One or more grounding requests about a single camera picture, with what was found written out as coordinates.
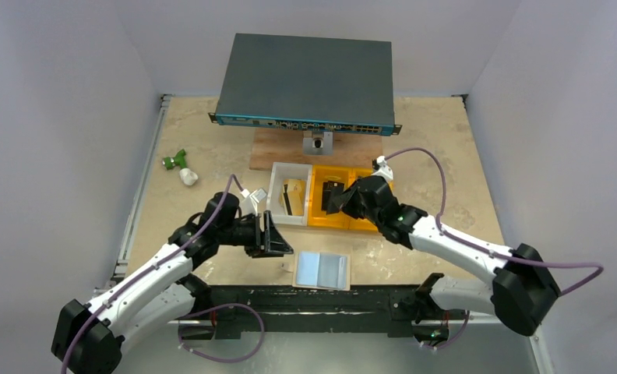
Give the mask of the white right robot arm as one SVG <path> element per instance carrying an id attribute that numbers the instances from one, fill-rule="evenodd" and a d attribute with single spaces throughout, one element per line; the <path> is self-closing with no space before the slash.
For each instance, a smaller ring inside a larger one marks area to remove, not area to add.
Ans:
<path id="1" fill-rule="evenodd" d="M 474 275 L 470 280 L 430 275 L 418 297 L 436 312 L 489 314 L 529 337 L 562 294 L 533 247 L 522 244 L 512 249 L 449 230 L 426 211 L 400 203 L 380 176 L 360 178 L 347 189 L 335 188 L 326 207 L 328 214 L 366 219 L 387 241 L 437 256 Z"/>

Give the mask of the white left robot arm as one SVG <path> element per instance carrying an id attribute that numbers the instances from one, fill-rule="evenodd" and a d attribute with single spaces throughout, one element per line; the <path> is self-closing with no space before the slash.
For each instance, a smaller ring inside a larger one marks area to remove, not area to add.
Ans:
<path id="1" fill-rule="evenodd" d="M 211 287 L 193 272 L 222 245 L 241 247 L 253 259 L 294 252 L 268 210 L 246 213 L 236 195 L 216 193 L 121 283 L 62 308 L 51 343 L 61 371 L 112 373 L 138 339 L 173 319 L 206 316 L 215 326 L 219 306 Z"/>

